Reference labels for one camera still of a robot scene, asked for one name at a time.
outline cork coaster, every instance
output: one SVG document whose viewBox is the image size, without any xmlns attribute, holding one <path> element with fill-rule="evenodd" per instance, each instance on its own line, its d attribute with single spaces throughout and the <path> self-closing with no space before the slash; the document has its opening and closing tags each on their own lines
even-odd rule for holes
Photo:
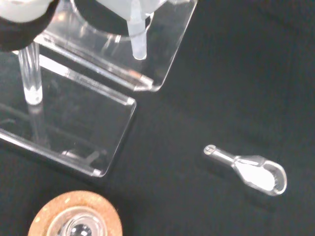
<svg viewBox="0 0 315 236">
<path fill-rule="evenodd" d="M 119 215 L 109 201 L 96 193 L 74 191 L 62 194 L 47 203 L 33 220 L 28 236 L 46 236 L 55 217 L 70 207 L 89 207 L 95 210 L 103 218 L 108 236 L 123 235 Z"/>
</svg>

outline white plastic object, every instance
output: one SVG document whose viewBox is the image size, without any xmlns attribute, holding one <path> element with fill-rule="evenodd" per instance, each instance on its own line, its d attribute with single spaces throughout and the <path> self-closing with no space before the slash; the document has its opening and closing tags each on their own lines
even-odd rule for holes
<svg viewBox="0 0 315 236">
<path fill-rule="evenodd" d="M 132 53 L 135 59 L 147 57 L 147 33 L 145 19 L 161 7 L 166 0 L 97 0 L 127 21 Z M 169 0 L 172 4 L 187 0 Z"/>
<path fill-rule="evenodd" d="M 207 145 L 203 151 L 209 159 L 231 166 L 244 184 L 249 187 L 269 196 L 280 195 L 286 190 L 286 173 L 278 163 L 258 155 L 235 156 L 215 145 Z"/>
<path fill-rule="evenodd" d="M 53 0 L 0 0 L 0 17 L 16 23 L 36 20 Z"/>
</svg>

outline clear plastic scoop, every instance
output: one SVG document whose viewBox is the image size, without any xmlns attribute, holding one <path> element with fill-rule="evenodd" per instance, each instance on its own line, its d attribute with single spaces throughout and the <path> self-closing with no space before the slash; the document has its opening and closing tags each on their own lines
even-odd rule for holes
<svg viewBox="0 0 315 236">
<path fill-rule="evenodd" d="M 282 194 L 287 186 L 283 167 L 262 156 L 235 156 L 215 145 L 208 145 L 204 153 L 211 159 L 231 166 L 242 181 L 267 195 Z"/>
</svg>

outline clear plastic base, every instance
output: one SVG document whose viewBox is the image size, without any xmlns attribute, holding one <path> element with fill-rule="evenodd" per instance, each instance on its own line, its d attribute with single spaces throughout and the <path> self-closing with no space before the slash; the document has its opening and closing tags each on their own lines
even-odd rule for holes
<svg viewBox="0 0 315 236">
<path fill-rule="evenodd" d="M 42 55 L 43 101 L 25 101 L 19 61 L 0 53 L 0 139 L 85 174 L 106 174 L 136 102 Z"/>
<path fill-rule="evenodd" d="M 176 2 L 167 1 L 151 14 L 145 59 L 134 57 L 129 36 L 100 31 L 86 21 L 75 0 L 60 1 L 49 27 L 35 41 L 129 89 L 157 91 L 197 4 L 197 0 Z"/>
</svg>

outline black tablecloth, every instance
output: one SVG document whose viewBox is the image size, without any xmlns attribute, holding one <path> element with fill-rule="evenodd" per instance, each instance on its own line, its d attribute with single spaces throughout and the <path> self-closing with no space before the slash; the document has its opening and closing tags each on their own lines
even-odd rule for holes
<svg viewBox="0 0 315 236">
<path fill-rule="evenodd" d="M 315 233 L 315 40 L 244 1 L 201 1 L 165 85 L 123 92 L 138 109 L 107 178 L 90 180 L 0 150 L 0 235 L 25 236 L 41 207 L 91 190 L 126 236 Z M 280 163 L 287 191 L 249 192 L 201 162 L 207 144 Z"/>
</svg>

